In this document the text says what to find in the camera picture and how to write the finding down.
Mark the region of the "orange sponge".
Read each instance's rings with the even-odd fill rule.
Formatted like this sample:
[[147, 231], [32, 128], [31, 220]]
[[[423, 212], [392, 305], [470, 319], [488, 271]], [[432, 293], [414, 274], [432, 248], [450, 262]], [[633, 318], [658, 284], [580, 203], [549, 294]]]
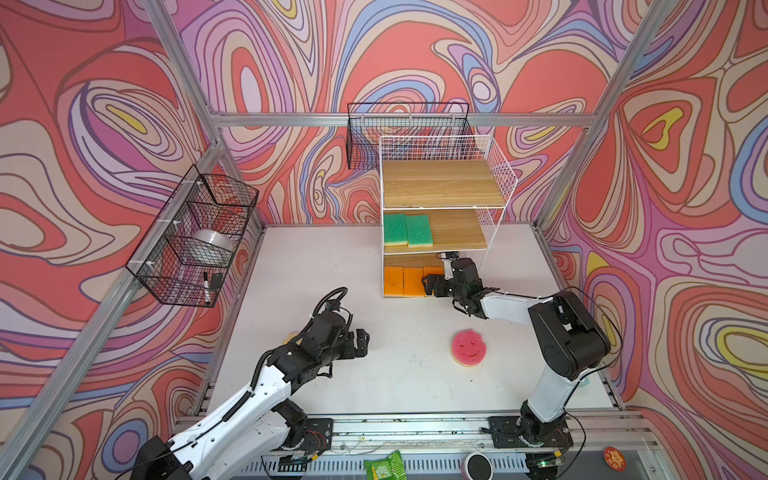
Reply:
[[422, 282], [424, 270], [416, 267], [403, 268], [403, 296], [408, 298], [425, 297], [425, 288]]
[[385, 297], [402, 297], [404, 295], [404, 269], [402, 267], [384, 267], [383, 294]]

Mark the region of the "yellow smiley sponge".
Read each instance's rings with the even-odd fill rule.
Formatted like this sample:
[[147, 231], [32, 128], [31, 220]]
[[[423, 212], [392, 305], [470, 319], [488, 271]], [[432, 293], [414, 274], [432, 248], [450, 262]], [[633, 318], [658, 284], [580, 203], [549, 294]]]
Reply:
[[289, 337], [285, 340], [284, 344], [300, 344], [302, 341], [303, 335], [299, 332], [292, 332]]

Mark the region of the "yellow sponge green back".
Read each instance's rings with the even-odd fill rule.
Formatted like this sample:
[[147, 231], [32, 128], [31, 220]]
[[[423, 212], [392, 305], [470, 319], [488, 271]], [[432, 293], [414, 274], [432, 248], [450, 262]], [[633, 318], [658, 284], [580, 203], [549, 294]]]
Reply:
[[409, 248], [426, 248], [434, 245], [428, 215], [407, 215], [406, 228]]

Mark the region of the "pink smiley sponge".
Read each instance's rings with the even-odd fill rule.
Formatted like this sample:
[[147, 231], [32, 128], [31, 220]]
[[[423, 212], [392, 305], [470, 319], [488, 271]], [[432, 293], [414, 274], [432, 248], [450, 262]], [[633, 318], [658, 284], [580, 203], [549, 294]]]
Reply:
[[465, 367], [479, 365], [487, 354], [483, 336], [472, 329], [457, 332], [451, 340], [452, 358]]

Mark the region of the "white wire wooden shelf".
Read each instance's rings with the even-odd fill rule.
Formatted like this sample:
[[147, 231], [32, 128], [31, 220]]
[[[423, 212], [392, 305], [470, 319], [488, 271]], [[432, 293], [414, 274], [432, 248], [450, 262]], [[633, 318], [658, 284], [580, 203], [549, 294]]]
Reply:
[[[382, 294], [385, 266], [444, 267], [455, 256], [485, 260], [518, 185], [492, 136], [383, 136], [378, 160]], [[428, 215], [434, 245], [385, 247], [385, 214]]]

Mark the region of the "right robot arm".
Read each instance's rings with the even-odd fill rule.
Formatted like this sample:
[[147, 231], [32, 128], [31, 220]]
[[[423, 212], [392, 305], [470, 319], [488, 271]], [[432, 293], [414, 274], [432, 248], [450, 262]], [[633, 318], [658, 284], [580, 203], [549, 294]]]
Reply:
[[606, 333], [578, 296], [567, 290], [533, 297], [487, 287], [470, 258], [448, 258], [444, 270], [442, 275], [422, 278], [426, 294], [451, 299], [454, 309], [470, 317], [533, 329], [546, 367], [521, 406], [518, 431], [534, 443], [536, 436], [565, 418], [579, 382], [597, 371], [610, 353]]

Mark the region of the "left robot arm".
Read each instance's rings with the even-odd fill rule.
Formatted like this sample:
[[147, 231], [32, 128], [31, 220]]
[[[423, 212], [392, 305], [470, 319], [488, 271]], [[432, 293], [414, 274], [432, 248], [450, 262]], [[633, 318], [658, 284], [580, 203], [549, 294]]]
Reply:
[[212, 413], [169, 440], [154, 436], [139, 449], [124, 479], [230, 479], [274, 450], [310, 457], [329, 446], [327, 428], [309, 420], [291, 397], [337, 360], [363, 358], [370, 336], [352, 329], [346, 309], [316, 313], [287, 343], [266, 351], [250, 382]]

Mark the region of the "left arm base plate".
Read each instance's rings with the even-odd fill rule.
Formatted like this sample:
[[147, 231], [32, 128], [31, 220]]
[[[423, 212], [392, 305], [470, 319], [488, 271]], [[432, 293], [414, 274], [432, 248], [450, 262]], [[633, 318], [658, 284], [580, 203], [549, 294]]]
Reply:
[[300, 450], [308, 453], [322, 453], [332, 447], [334, 420], [330, 417], [309, 418], [291, 426], [280, 451]]

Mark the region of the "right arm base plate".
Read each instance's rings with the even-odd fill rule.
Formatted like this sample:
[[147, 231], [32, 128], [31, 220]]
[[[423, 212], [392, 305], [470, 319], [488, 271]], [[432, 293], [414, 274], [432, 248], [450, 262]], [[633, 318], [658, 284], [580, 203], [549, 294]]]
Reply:
[[481, 432], [491, 436], [495, 448], [567, 450], [574, 445], [565, 415], [549, 423], [534, 415], [492, 416]]

